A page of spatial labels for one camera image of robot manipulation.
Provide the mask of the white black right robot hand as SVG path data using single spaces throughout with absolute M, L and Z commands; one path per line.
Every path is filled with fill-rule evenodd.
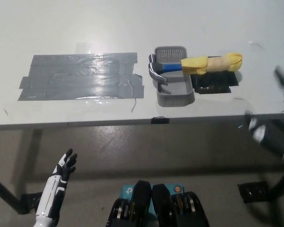
M 284 70 L 280 66 L 275 67 L 274 76 L 284 92 Z M 284 124 L 281 120 L 262 121 L 246 112 L 245 121 L 255 142 L 284 158 Z

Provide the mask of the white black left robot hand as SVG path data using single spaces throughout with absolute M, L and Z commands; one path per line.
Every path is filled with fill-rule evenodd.
M 36 211 L 37 216 L 57 218 L 64 200 L 69 177 L 76 169 L 76 158 L 77 154 L 73 154 L 73 149 L 69 149 L 59 160 L 46 182 Z

